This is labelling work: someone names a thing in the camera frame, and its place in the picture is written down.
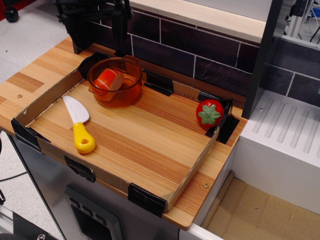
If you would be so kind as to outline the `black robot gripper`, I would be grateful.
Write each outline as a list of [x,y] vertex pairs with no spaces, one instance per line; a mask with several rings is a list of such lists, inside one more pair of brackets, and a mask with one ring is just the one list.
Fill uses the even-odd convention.
[[92,45],[91,22],[111,20],[112,34],[121,48],[127,37],[128,20],[133,11],[128,0],[55,0],[58,17],[70,35],[75,54]]

